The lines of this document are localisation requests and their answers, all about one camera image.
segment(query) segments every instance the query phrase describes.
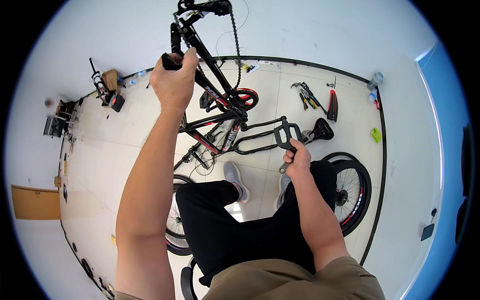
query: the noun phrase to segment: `gray sneaker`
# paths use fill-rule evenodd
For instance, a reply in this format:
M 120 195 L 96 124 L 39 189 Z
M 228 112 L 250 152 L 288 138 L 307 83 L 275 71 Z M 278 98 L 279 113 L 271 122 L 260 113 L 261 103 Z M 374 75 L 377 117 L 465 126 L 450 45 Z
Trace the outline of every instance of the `gray sneaker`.
M 240 188 L 240 195 L 237 203 L 246 203 L 250 200 L 250 191 L 241 182 L 240 171 L 237 166 L 231 161 L 226 162 L 223 165 L 223 175 L 225 180 L 234 183 Z
M 276 202 L 274 203 L 273 210 L 277 211 L 277 209 L 282 206 L 284 200 L 285 200 L 285 191 L 287 190 L 288 184 L 292 181 L 290 177 L 287 174 L 282 174 L 280 176 L 280 179 L 278 180 L 278 189 L 280 190 L 280 194 L 278 195 L 278 198 Z

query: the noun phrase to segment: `leg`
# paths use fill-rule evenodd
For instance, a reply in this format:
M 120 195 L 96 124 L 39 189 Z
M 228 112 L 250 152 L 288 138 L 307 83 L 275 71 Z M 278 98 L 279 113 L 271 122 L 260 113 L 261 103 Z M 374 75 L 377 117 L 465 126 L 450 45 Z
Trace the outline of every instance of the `leg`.
M 316 188 L 333 210 L 336 199 L 336 174 L 333 165 L 328 161 L 313 161 L 310 172 L 315 180 Z M 294 262 L 315 274 L 313 254 L 301 232 L 298 202 L 292 183 L 285 191 L 284 203 L 272 218 L 278 230 L 275 235 L 277 235 L 276 243 L 278 243 L 276 247 L 281 249 L 279 258 Z
M 230 182 L 187 183 L 176 194 L 177 205 L 188 245 L 204 274 L 200 283 L 210 286 L 212 277 L 245 253 L 249 238 L 264 221 L 239 223 L 224 206 L 238 200 Z

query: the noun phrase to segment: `black bicycle frame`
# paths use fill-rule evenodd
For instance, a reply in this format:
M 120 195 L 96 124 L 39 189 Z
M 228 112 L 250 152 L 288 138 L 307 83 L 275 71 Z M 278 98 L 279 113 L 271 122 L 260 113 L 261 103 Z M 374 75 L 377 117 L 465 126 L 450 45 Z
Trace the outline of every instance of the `black bicycle frame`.
M 215 100 L 217 106 L 223 106 L 226 110 L 229 110 L 229 112 L 211 116 L 211 117 L 198 120 L 192 123 L 187 122 L 186 114 L 184 114 L 181 126 L 179 128 L 179 133 L 185 132 L 189 136 L 197 140 L 198 142 L 195 145 L 193 145 L 189 149 L 187 154 L 184 155 L 184 157 L 175 165 L 174 170 L 176 170 L 182 164 L 182 162 L 190 161 L 191 156 L 197 159 L 204 168 L 208 168 L 206 163 L 203 162 L 196 153 L 200 145 L 204 145 L 207 149 L 209 149 L 211 151 L 212 157 L 215 157 L 216 155 L 230 152 L 230 151 L 235 151 L 239 154 L 247 155 L 247 154 L 265 151 L 265 150 L 269 150 L 277 147 L 276 144 L 273 144 L 273 145 L 264 146 L 261 148 L 247 150 L 247 151 L 242 151 L 239 149 L 239 144 L 241 142 L 273 134 L 273 130 L 262 132 L 262 133 L 251 135 L 251 136 L 246 136 L 234 143 L 239 129 L 242 131 L 247 131 L 248 129 L 251 129 L 251 128 L 274 124 L 276 122 L 281 121 L 282 118 L 275 119 L 265 123 L 251 125 L 251 126 L 246 125 L 246 122 L 248 121 L 248 115 L 245 109 L 245 102 L 241 101 L 241 99 L 239 98 L 239 94 L 228 83 L 222 71 L 217 66 L 216 61 L 210 55 L 210 53 L 208 52 L 205 45 L 202 43 L 195 29 L 192 26 L 193 23 L 203 18 L 204 15 L 208 12 L 214 12 L 216 15 L 230 14 L 231 13 L 230 2 L 225 0 L 225 1 L 194 4 L 193 0 L 180 0 L 178 8 L 179 10 L 176 13 L 176 15 L 178 16 L 186 11 L 193 11 L 193 10 L 197 10 L 197 11 L 193 15 L 191 15 L 187 20 L 183 18 L 178 18 L 179 25 L 181 23 L 180 28 L 177 27 L 176 23 L 171 24 L 170 33 L 171 33 L 172 52 L 178 53 L 179 55 L 183 56 L 183 53 L 180 49 L 180 43 L 181 43 L 180 32 L 182 32 L 185 40 L 187 40 L 191 46 L 196 48 L 197 54 L 203 59 L 203 61 L 212 71 L 213 75 L 218 79 L 225 93 L 224 94 L 220 93 L 199 69 L 195 70 L 195 82 L 199 84 L 199 86 L 201 86 Z M 223 122 L 228 120 L 233 120 L 232 125 L 229 131 L 227 132 L 227 135 L 222 144 L 222 147 L 217 148 L 217 146 L 214 144 L 215 137 L 216 137 L 216 134 L 214 135 L 214 131 L 217 130 L 218 127 Z M 206 135 L 202 135 L 197 130 L 201 127 L 208 126 L 215 123 L 216 123 L 216 126 L 214 126 Z

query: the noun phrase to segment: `bicycle chain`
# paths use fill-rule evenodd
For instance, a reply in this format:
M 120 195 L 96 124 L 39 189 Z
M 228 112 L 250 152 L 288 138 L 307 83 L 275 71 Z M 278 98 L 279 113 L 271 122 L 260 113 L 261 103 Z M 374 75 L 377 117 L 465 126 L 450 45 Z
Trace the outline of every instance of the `bicycle chain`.
M 177 13 L 174 13 L 173 14 L 173 17 L 175 19 L 175 25 L 177 26 L 177 29 L 180 33 L 180 36 L 181 38 L 183 39 L 183 41 L 185 42 L 185 45 L 187 46 L 187 48 L 190 48 L 190 43 L 187 41 L 187 39 L 185 38 L 185 34 L 183 34 L 183 30 L 181 29 L 180 27 L 180 23 L 179 23 L 179 18 L 177 16 Z M 238 61 L 238 66 L 239 66 L 239 77 L 238 77 L 238 80 L 237 80 L 237 84 L 235 85 L 235 87 L 233 88 L 233 90 L 236 90 L 239 85 L 240 85 L 240 80 L 241 80 L 241 65 L 240 65 L 240 46 L 239 46 L 239 38 L 237 36 L 237 28 L 235 26 L 235 19 L 233 18 L 233 12 L 230 13 L 230 18 L 232 20 L 232 28 L 233 28 L 233 36 L 235 37 L 235 47 L 237 48 L 237 61 Z M 204 71 L 202 70 L 202 67 L 200 66 L 200 63 L 198 63 L 198 69 L 200 70 L 200 72 L 205 75 Z

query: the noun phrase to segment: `cardboard box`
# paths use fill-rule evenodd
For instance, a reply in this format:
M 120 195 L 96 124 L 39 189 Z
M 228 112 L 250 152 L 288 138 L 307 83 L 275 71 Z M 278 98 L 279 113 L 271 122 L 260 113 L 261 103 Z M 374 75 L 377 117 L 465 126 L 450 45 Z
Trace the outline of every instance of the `cardboard box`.
M 56 188 L 61 187 L 61 177 L 60 176 L 55 176 L 55 187 Z
M 105 73 L 102 74 L 102 79 L 110 91 L 115 92 L 117 90 L 118 75 L 116 70 L 106 71 Z

